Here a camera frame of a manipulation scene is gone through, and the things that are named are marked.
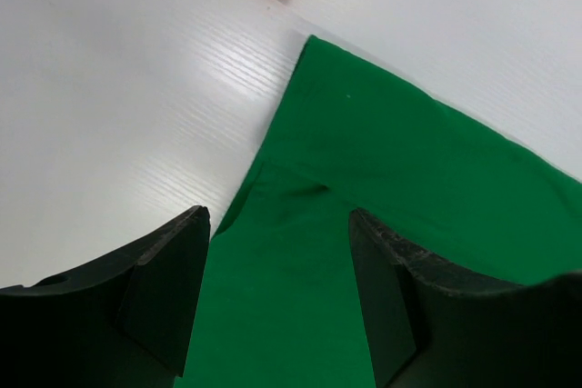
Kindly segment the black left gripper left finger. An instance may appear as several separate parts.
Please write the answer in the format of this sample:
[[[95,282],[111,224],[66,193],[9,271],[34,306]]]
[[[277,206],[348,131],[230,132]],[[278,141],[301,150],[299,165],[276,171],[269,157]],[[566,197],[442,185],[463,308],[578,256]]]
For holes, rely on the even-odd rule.
[[[209,246],[194,206],[32,286],[1,292],[4,387],[171,387],[183,376]]]

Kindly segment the green t-shirt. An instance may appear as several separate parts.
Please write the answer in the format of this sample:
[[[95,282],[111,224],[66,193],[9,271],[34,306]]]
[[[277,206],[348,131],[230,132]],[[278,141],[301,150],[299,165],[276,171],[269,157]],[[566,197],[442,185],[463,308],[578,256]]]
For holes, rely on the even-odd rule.
[[[524,286],[581,275],[581,184],[316,37],[211,241],[183,387],[378,387],[349,243],[363,209]]]

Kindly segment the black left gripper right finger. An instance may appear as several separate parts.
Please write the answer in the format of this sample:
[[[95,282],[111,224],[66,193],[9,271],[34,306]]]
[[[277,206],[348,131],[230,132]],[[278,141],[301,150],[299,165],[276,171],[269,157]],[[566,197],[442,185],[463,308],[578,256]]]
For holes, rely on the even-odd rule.
[[[578,387],[581,275],[524,286],[466,269],[366,210],[349,243],[378,387]]]

